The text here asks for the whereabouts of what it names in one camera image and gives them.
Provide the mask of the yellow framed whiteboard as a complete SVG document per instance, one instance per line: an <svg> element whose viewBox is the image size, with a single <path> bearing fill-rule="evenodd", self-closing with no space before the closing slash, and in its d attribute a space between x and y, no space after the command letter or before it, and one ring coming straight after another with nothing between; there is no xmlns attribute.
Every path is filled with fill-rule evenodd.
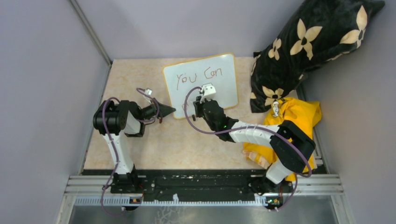
<svg viewBox="0 0 396 224"><path fill-rule="evenodd" d="M214 100L224 109L235 107L238 100L235 57L232 53L209 56L164 67L170 103L175 119L184 119L184 100L194 87L212 84Z"/></svg>

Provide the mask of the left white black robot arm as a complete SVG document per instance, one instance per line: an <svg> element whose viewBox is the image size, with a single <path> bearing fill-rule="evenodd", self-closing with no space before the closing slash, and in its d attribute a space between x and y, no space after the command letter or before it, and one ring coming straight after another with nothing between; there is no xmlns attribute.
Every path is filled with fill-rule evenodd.
<svg viewBox="0 0 396 224"><path fill-rule="evenodd" d="M105 139L114 163L110 180L103 189L114 194L141 193L142 183L130 157L127 138L143 137L145 122L162 120L174 113L175 108L157 101L141 108L136 102L122 100L104 101L93 116L93 127Z"/></svg>

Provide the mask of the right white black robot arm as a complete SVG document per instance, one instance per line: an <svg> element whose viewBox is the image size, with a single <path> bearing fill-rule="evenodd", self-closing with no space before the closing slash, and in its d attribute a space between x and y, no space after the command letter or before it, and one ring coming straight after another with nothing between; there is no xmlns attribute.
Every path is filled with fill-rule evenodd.
<svg viewBox="0 0 396 224"><path fill-rule="evenodd" d="M198 96L193 102L194 118L203 118L210 128L210 134L223 141L253 143L272 149L277 160L265 173L263 187L268 192L276 192L282 181L290 174L312 175L308 160L315 149L314 141L295 123L289 120L278 125L259 125L242 122L228 117L224 109L214 99Z"/></svg>

